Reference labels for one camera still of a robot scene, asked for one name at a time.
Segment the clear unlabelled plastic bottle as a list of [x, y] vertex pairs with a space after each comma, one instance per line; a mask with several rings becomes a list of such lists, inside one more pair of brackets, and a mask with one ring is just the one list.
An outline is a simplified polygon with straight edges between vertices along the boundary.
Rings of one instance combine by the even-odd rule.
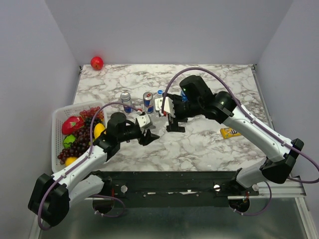
[[157, 92], [155, 93], [155, 97], [154, 97], [154, 108], [155, 108], [155, 112], [157, 113], [158, 117], [162, 117], [163, 113], [162, 111], [162, 95], [158, 95]]

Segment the upright energy drink can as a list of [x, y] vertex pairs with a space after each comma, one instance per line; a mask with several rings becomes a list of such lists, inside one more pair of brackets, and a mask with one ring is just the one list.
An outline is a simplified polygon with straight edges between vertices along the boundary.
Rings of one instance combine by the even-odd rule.
[[151, 92], [143, 94], [144, 110], [147, 114], [154, 112], [154, 96]]

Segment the yellow candy bag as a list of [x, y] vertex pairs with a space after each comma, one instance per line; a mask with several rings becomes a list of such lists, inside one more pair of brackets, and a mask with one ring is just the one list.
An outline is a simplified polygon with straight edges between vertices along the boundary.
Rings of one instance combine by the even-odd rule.
[[228, 138], [236, 137], [236, 136], [241, 136], [241, 134], [238, 131], [236, 131], [230, 127], [221, 128], [220, 133], [224, 139], [228, 139]]

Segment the black mounting rail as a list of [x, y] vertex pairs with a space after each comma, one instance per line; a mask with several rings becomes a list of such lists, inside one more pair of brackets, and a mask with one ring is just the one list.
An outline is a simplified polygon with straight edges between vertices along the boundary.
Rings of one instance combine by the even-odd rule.
[[104, 183], [101, 195], [128, 208], [228, 207], [230, 200], [257, 196], [235, 181], [235, 171], [94, 171]]

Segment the dark purple grape bunch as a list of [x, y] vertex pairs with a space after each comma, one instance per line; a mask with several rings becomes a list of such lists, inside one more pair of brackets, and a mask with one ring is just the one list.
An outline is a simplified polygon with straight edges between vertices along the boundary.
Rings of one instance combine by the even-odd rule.
[[57, 159], [61, 165], [65, 165], [65, 160], [68, 157], [79, 157], [85, 153], [90, 147], [90, 129], [89, 127], [82, 127], [72, 133], [76, 137], [76, 140], [71, 144], [69, 148], [64, 148], [58, 152]]

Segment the blue labelled plastic bottle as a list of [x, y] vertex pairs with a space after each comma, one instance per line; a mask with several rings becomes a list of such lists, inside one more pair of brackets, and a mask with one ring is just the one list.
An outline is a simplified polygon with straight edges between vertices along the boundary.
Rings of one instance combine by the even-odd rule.
[[184, 93], [183, 90], [181, 90], [180, 95], [181, 95], [181, 99], [182, 99], [183, 102], [187, 102], [187, 101], [188, 101], [188, 98], [187, 98], [187, 96], [185, 95], [185, 93]]

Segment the black grape bunch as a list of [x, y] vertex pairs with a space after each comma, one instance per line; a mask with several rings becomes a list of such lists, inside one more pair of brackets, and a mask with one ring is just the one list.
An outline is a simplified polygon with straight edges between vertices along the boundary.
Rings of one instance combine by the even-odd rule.
[[85, 123], [85, 126], [86, 127], [90, 127], [91, 126], [91, 122], [93, 122], [93, 127], [92, 129], [94, 129], [94, 127], [99, 124], [99, 123], [102, 123], [101, 119], [99, 118], [95, 118], [94, 121], [92, 121], [92, 118], [86, 118], [84, 123]]

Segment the yellow lemon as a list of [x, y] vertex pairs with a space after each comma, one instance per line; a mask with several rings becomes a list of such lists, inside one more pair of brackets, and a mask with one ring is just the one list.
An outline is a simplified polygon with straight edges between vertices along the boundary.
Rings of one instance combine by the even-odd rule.
[[66, 160], [65, 160], [65, 166], [69, 166], [71, 165], [73, 162], [75, 162], [77, 160], [77, 157], [68, 157]]

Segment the white fruit basket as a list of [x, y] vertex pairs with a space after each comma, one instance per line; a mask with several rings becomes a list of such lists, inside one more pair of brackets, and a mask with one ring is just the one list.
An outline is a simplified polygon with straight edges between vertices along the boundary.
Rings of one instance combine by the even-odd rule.
[[79, 116], [79, 113], [83, 110], [102, 107], [104, 104], [102, 100], [90, 101], [58, 108], [53, 112], [51, 130], [51, 168], [53, 173], [64, 168], [64, 165], [61, 165], [57, 158], [62, 149], [64, 149], [63, 141], [66, 136], [62, 134], [63, 123], [71, 116]]

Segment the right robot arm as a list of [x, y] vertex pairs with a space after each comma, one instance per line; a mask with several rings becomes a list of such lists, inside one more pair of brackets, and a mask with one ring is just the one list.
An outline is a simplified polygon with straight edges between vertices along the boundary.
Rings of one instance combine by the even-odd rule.
[[254, 184], [268, 180], [283, 184], [296, 163], [304, 143], [279, 135], [254, 117], [245, 107], [239, 107], [228, 92], [213, 93], [200, 76], [191, 75], [181, 81], [180, 87], [187, 97], [167, 94], [163, 98], [168, 116], [168, 131], [184, 132], [178, 122], [203, 115], [240, 133], [264, 154], [265, 159], [237, 171], [229, 183], [230, 191], [241, 195]]

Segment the red grape bunch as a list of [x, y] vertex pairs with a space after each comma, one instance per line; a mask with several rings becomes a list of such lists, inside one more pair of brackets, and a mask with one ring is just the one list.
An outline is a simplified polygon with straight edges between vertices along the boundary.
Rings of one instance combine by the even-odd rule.
[[[79, 114], [83, 120], [86, 120], [88, 118], [91, 119], [99, 109], [100, 109], [100, 107], [91, 107], [88, 110], [81, 111]], [[104, 113], [102, 111], [100, 111], [97, 114], [97, 116], [95, 117], [95, 119], [104, 120]]]

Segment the yellow mango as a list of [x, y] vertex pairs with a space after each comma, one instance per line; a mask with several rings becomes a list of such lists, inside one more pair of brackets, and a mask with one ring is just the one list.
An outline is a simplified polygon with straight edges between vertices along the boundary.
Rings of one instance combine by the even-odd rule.
[[94, 138], [97, 139], [102, 133], [104, 133], [105, 129], [106, 128], [102, 123], [96, 124], [93, 132]]

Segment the red apple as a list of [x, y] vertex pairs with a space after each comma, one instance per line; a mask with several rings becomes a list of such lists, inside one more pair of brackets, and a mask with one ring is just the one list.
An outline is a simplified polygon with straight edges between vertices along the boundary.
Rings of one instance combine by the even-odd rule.
[[101, 70], [104, 66], [104, 62], [103, 59], [99, 56], [95, 56], [91, 59], [90, 61], [90, 65], [94, 70]]

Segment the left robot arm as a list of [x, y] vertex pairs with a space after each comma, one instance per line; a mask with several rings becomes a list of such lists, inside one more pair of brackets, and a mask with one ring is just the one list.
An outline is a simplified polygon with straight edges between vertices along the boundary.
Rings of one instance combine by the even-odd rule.
[[147, 115], [140, 115], [132, 122], [124, 113], [113, 113], [106, 129], [75, 162], [55, 174], [40, 175], [28, 203], [28, 209], [37, 215], [39, 227], [46, 231], [58, 225], [76, 200], [107, 196], [110, 183], [91, 172], [111, 159], [122, 142], [136, 139], [146, 146], [159, 139], [158, 135], [143, 128], [147, 122]]

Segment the green fruit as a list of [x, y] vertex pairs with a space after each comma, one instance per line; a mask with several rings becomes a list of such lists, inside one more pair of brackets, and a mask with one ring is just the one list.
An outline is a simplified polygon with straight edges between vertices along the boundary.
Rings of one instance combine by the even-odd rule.
[[63, 140], [64, 148], [69, 148], [75, 140], [76, 140], [76, 137], [72, 134], [66, 136]]

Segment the red dragon fruit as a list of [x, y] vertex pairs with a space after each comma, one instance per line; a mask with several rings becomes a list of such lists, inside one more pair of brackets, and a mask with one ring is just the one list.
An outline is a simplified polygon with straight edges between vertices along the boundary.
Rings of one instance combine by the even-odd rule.
[[83, 126], [84, 120], [81, 116], [71, 116], [62, 124], [61, 132], [64, 135], [70, 135]]

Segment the upside-down energy drink can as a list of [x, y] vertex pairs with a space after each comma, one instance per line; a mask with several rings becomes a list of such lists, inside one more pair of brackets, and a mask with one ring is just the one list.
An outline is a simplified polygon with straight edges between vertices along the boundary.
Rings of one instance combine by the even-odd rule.
[[133, 111], [133, 109], [131, 108], [131, 106], [133, 105], [132, 99], [131, 99], [131, 94], [129, 92], [121, 93], [120, 100], [123, 104], [126, 105], [126, 106], [124, 106], [124, 111], [128, 114], [131, 113]]

